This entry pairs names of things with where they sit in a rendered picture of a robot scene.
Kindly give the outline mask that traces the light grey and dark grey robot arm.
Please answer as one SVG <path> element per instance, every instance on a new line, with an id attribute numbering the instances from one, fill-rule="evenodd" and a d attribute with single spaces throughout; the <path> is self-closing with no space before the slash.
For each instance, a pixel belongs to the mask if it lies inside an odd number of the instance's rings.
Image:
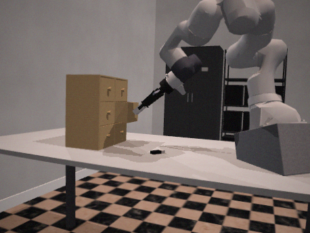
<path id="1" fill-rule="evenodd" d="M 242 35 L 227 50 L 227 64 L 231 68 L 259 67 L 259 71 L 249 77 L 246 83 L 249 130 L 276 123 L 307 123 L 301 120 L 296 109 L 282 103 L 282 97 L 275 93 L 275 71 L 285 59 L 287 47 L 282 40 L 272 39 L 275 5 L 271 0 L 199 2 L 189 20 L 180 22 L 160 48 L 160 58 L 171 69 L 170 73 L 166 73 L 167 83 L 181 95 L 185 94 L 183 84 L 201 69 L 202 63 L 195 54 L 187 58 L 179 43 L 183 39 L 192 46 L 207 44 L 223 17 L 229 32 Z"/>

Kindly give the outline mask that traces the tan wooden chest of drawers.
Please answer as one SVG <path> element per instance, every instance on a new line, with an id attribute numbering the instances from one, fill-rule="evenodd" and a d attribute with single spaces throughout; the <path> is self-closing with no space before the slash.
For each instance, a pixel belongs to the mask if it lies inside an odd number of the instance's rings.
<path id="1" fill-rule="evenodd" d="M 114 79 L 114 100 L 100 99 L 101 77 Z M 66 147 L 88 150 L 99 149 L 99 126 L 115 124 L 99 124 L 100 102 L 127 102 L 126 100 L 115 100 L 116 80 L 121 78 L 106 75 L 66 75 Z M 121 81 L 127 82 L 128 79 Z"/>

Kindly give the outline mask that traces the brown wooden drawer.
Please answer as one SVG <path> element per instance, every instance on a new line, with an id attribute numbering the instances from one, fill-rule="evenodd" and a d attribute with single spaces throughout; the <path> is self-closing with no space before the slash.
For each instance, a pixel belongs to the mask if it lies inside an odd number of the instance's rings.
<path id="1" fill-rule="evenodd" d="M 116 80 L 115 100 L 127 99 L 127 82 Z"/>
<path id="2" fill-rule="evenodd" d="M 99 126 L 99 149 L 114 144 L 114 125 Z"/>
<path id="3" fill-rule="evenodd" d="M 137 121 L 138 114 L 135 115 L 132 110 L 138 106 L 138 102 L 115 101 L 114 122 L 131 123 Z"/>
<path id="4" fill-rule="evenodd" d="M 126 140 L 126 123 L 114 124 L 114 143 Z"/>
<path id="5" fill-rule="evenodd" d="M 114 122 L 114 102 L 100 102 L 99 124 Z"/>
<path id="6" fill-rule="evenodd" d="M 100 79 L 100 99 L 114 100 L 115 80 L 101 77 Z"/>

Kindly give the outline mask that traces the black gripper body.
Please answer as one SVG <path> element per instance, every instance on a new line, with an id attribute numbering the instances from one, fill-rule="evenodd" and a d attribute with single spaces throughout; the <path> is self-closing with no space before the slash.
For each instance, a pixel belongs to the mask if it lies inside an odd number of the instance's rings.
<path id="1" fill-rule="evenodd" d="M 163 79 L 160 82 L 160 88 L 158 88 L 156 91 L 158 91 L 158 90 L 160 90 L 160 91 L 157 93 L 157 96 L 160 95 L 161 93 L 166 92 L 167 94 L 170 94 L 172 91 L 174 91 L 174 89 L 167 83 L 166 79 Z"/>

